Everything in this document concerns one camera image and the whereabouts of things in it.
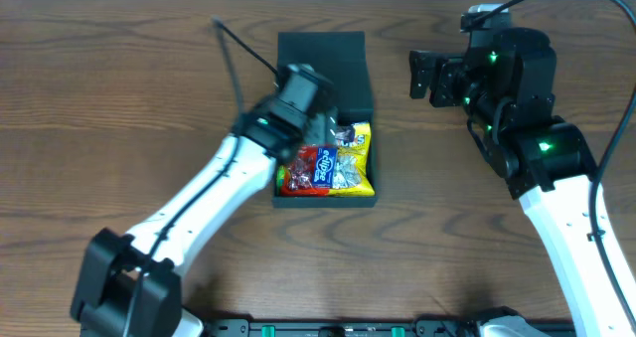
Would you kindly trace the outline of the purple white candy bar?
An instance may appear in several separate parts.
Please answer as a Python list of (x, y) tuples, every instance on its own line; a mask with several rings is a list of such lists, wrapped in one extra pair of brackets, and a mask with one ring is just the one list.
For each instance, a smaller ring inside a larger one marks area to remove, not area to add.
[(338, 146), (350, 146), (356, 140), (356, 131), (353, 125), (339, 126), (335, 133), (335, 141)]

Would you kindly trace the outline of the blue Eclipse mint pack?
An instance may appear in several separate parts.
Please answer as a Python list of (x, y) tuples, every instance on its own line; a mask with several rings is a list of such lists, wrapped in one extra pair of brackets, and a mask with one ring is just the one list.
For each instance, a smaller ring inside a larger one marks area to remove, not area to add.
[(314, 187), (331, 188), (333, 186), (337, 155), (338, 149), (336, 147), (319, 147), (317, 149), (312, 179)]

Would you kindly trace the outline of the dark green gift box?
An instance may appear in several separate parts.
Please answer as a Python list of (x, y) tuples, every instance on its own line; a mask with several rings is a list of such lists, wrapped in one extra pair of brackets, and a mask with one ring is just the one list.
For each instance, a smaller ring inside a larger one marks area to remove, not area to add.
[(308, 64), (332, 85), (331, 105), (338, 109), (338, 125), (366, 121), (372, 141), (366, 166), (373, 197), (284, 197), (273, 188), (272, 205), (278, 209), (373, 208), (379, 195), (374, 132), (374, 98), (366, 60), (365, 34), (358, 32), (280, 32), (277, 66)]

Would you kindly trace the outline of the red candy bag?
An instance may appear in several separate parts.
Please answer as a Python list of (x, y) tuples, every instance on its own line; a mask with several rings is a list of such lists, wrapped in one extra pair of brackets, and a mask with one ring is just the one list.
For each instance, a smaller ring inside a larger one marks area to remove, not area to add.
[(302, 146), (296, 157), (286, 165), (285, 184), (277, 194), (285, 197), (322, 197), (329, 193), (328, 188), (312, 185), (317, 146)]

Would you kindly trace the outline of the yellow candy bag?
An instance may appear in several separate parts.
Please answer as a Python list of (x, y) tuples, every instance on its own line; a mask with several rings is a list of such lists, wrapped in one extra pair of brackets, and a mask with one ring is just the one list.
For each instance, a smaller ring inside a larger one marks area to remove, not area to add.
[(337, 146), (337, 163), (330, 196), (372, 197), (375, 190), (367, 176), (367, 163), (372, 141), (371, 125), (367, 121), (352, 123), (356, 140), (350, 146)]

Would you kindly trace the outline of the Haribo gummy candy bag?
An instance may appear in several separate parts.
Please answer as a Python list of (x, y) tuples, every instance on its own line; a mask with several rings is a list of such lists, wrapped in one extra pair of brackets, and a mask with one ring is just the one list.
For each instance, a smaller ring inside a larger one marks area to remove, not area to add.
[(280, 165), (277, 169), (276, 178), (275, 178), (276, 192), (279, 192), (280, 189), (284, 186), (285, 177), (286, 177), (286, 168), (283, 165)]

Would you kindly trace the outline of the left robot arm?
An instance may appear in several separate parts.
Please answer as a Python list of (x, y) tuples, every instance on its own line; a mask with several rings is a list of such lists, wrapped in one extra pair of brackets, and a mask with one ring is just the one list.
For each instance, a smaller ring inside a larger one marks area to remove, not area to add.
[(291, 160), (332, 83), (289, 65), (278, 91), (241, 114), (209, 163), (166, 205), (119, 235), (86, 247), (70, 315), (83, 336), (203, 336), (182, 302), (182, 280), (202, 248), (275, 168)]

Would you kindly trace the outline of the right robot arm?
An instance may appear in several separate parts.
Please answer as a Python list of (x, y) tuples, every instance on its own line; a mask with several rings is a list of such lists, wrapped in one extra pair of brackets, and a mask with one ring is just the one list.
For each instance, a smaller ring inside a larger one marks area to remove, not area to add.
[(410, 96), (460, 107), (485, 162), (546, 248), (579, 336), (635, 333), (635, 278), (582, 132), (553, 113), (557, 54), (541, 31), (477, 30), (462, 55), (412, 51)]

